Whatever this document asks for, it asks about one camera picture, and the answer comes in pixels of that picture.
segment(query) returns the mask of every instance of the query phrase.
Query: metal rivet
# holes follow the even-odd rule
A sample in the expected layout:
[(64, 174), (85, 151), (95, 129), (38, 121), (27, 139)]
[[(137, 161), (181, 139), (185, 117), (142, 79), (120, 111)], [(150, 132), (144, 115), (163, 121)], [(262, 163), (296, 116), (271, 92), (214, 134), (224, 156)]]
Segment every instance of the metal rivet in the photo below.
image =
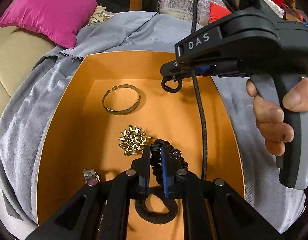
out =
[(224, 185), (224, 180), (222, 179), (216, 179), (214, 180), (214, 183), (217, 185), (217, 186), (223, 186)]
[(177, 170), (177, 174), (180, 176), (184, 176), (187, 173), (187, 171), (185, 169), (178, 169)]
[(127, 170), (126, 171), (126, 175), (127, 176), (134, 176), (136, 174), (136, 171), (135, 170)]
[(88, 182), (87, 182), (87, 184), (88, 184), (89, 186), (91, 186), (91, 187), (96, 186), (97, 183), (98, 183), (98, 180), (97, 180), (97, 179), (89, 179)]

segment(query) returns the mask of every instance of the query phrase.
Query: finger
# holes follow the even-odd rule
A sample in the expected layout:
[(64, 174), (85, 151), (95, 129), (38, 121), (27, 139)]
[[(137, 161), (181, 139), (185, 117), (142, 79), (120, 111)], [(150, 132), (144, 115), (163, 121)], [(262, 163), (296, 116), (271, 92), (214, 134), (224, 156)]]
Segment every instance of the finger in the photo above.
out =
[(274, 142), (291, 142), (294, 139), (294, 130), (287, 123), (261, 123), (256, 121), (256, 126), (265, 139)]
[(248, 93), (250, 97), (257, 96), (256, 87), (254, 86), (253, 82), (250, 79), (246, 81), (246, 92)]
[(254, 98), (253, 109), (259, 122), (283, 122), (284, 120), (282, 108), (273, 102), (264, 100), (259, 95)]
[(270, 154), (281, 156), (285, 152), (285, 145), (282, 142), (273, 142), (265, 140), (265, 147)]
[(283, 106), (293, 112), (308, 111), (308, 78), (302, 79), (283, 97)]

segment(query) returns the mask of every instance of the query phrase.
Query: jewelry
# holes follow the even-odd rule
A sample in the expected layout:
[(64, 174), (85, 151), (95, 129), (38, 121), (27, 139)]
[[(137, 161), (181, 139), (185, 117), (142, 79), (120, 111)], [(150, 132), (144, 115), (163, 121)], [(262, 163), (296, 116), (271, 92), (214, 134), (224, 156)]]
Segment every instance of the jewelry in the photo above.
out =
[(115, 110), (109, 109), (104, 105), (104, 100), (107, 97), (107, 95), (109, 95), (109, 93), (110, 93), (110, 91), (107, 90), (107, 92), (104, 95), (103, 100), (102, 100), (102, 104), (103, 104), (105, 110), (108, 111), (110, 114), (114, 114), (114, 115), (125, 115), (125, 114), (129, 114), (129, 113), (133, 112), (140, 104), (140, 101), (141, 101), (140, 91), (138, 90), (137, 87), (132, 86), (132, 85), (128, 85), (128, 84), (114, 86), (114, 87), (112, 87), (112, 90), (114, 91), (118, 88), (130, 88), (130, 89), (133, 89), (134, 91), (136, 91), (138, 93), (138, 99), (137, 99), (136, 103), (134, 105), (132, 105), (131, 107), (124, 109), (124, 110), (115, 111)]
[(143, 147), (146, 142), (145, 132), (141, 132), (142, 127), (133, 129), (133, 126), (129, 126), (130, 129), (126, 129), (121, 133), (123, 136), (118, 138), (122, 143), (118, 144), (122, 150), (124, 150), (124, 155), (137, 155), (143, 152)]

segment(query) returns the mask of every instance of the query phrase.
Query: gray fabric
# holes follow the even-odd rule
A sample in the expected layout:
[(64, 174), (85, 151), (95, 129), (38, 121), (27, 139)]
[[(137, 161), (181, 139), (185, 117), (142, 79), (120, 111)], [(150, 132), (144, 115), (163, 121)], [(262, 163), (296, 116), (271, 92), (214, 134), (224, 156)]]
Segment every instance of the gray fabric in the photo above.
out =
[[(84, 56), (102, 51), (174, 52), (190, 33), (191, 23), (152, 12), (119, 13), (102, 24), (86, 26), (72, 50), (56, 47), (44, 56), (12, 96), (0, 120), (0, 183), (7, 199), (28, 223), (37, 221), (36, 183), (48, 124)], [(274, 158), (258, 132), (245, 79), (217, 78), (238, 140), (246, 181), (246, 199), (277, 230), (286, 230), (300, 215), (303, 191), (278, 182)]]

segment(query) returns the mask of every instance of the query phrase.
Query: brooch pin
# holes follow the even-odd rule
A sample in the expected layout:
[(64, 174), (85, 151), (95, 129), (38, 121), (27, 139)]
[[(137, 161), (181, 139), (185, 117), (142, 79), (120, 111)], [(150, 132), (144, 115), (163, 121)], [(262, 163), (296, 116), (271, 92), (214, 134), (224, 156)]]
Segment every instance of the brooch pin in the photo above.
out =
[(121, 133), (122, 137), (118, 138), (122, 141), (118, 144), (122, 150), (124, 150), (124, 155), (137, 155), (143, 152), (143, 147), (145, 146), (146, 139), (151, 137), (145, 137), (145, 132), (141, 132), (142, 127), (138, 128), (137, 126), (129, 126), (130, 129), (126, 129)]

